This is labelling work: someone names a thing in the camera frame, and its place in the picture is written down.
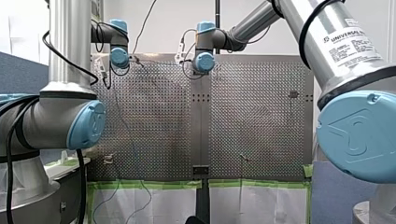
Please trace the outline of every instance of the blue partition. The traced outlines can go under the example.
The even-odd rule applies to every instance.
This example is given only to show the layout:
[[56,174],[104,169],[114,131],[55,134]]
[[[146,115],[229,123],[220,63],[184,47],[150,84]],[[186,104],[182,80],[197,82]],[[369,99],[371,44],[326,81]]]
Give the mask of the blue partition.
[[314,162],[312,224],[351,224],[353,207],[375,194],[376,184],[360,181],[328,161]]
[[[48,83],[49,68],[0,52],[0,94],[31,93],[38,94]],[[60,159],[61,150],[41,150],[44,164]]]

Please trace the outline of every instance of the light blue joint cap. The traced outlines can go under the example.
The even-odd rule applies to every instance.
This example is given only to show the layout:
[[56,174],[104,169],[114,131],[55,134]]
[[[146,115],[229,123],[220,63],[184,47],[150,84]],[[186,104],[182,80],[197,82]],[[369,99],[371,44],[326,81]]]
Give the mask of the light blue joint cap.
[[201,21],[200,23],[198,23],[197,26],[198,34],[202,34],[213,30],[216,30],[216,25],[215,23],[213,23],[213,21]]
[[0,105],[7,104],[10,101],[16,100],[23,96],[28,96],[30,94],[25,93],[11,93],[11,94],[0,94]]
[[110,20],[110,24],[117,26],[118,28],[123,30],[125,33],[128,33],[128,25],[127,25],[126,21],[114,19],[114,20]]
[[90,101],[78,113],[67,135],[67,148],[93,147],[105,128],[106,111],[100,101]]
[[374,183],[396,183],[396,95],[352,91],[322,110],[318,141],[341,171]]
[[215,67],[215,58],[209,52],[200,53],[195,59],[195,68],[199,72],[210,72]]
[[111,50],[110,60],[118,68],[127,68],[129,64],[128,52],[122,48],[114,48]]

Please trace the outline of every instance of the robotic arm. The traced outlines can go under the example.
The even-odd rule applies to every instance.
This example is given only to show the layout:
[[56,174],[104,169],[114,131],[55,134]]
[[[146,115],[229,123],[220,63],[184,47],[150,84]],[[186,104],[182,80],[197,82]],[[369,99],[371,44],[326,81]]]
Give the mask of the robotic arm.
[[59,184],[49,182],[39,151],[93,147],[102,135],[106,110],[91,89],[91,43],[110,44],[111,63],[129,66],[124,21],[92,26],[90,0],[51,0],[49,14],[49,84],[39,96],[0,96],[1,223],[60,223]]
[[194,70],[207,74],[215,65],[213,49],[243,50],[253,36],[281,17],[322,88],[317,134],[326,156],[359,179],[395,183],[396,94],[381,91],[376,84],[393,81],[396,66],[384,61],[344,1],[264,1],[228,32],[201,22]]

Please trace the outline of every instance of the pegboard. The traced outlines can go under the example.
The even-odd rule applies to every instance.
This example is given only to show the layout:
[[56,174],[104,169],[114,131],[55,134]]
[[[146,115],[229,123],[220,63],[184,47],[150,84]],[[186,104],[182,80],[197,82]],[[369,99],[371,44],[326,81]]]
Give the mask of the pegboard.
[[313,75],[298,57],[220,56],[212,75],[210,178],[304,179]]
[[[99,77],[106,60],[93,60]],[[190,81],[178,65],[131,63],[125,76],[112,73],[110,90],[102,83],[94,90],[106,104],[106,127],[92,155],[90,180],[191,178]],[[105,164],[108,155],[113,164]]]
[[[94,88],[107,120],[92,151],[90,180],[192,179],[197,155],[207,156],[202,165],[209,165],[210,178],[304,178],[302,165],[311,160],[313,76],[298,57],[221,55],[207,81],[194,81],[174,55],[137,56],[141,64],[132,63],[124,77],[113,75],[109,91],[103,84]],[[93,60],[92,66],[101,76],[108,65]],[[199,127],[191,122],[202,116],[191,106],[197,82],[210,100],[210,116]],[[205,153],[196,153],[202,138],[197,128],[209,135],[208,147],[200,148]],[[107,155],[113,164],[104,164]]]

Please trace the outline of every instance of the green tape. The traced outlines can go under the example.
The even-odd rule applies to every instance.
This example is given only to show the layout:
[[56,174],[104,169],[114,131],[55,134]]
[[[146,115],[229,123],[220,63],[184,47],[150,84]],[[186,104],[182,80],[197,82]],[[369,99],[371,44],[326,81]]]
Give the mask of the green tape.
[[87,206],[87,212],[88,212],[88,223],[91,224],[92,223],[92,215],[93,215],[93,193],[94,193],[94,188],[90,188],[88,187],[88,195],[87,195],[87,202],[88,202],[88,206]]
[[[115,189],[119,181],[90,182],[88,188],[91,189]],[[201,181],[176,181],[176,182],[156,182],[144,181],[148,189],[200,189]],[[119,189],[142,189],[140,180],[121,180]]]
[[279,182],[248,179],[243,179],[242,181],[240,179],[209,180],[210,188],[232,188],[241,187],[241,185],[273,189],[308,189],[310,182]]
[[309,183],[306,196],[306,223],[311,223],[312,185]]
[[48,164],[46,164],[45,166],[53,166],[53,165],[58,165],[58,166],[75,166],[78,164],[78,160],[77,159],[72,159],[69,161],[65,161],[63,164],[60,164],[59,161],[53,161],[50,162]]
[[314,165],[309,164],[309,165],[303,165],[304,167],[304,174],[306,178],[311,178],[312,174],[314,172]]

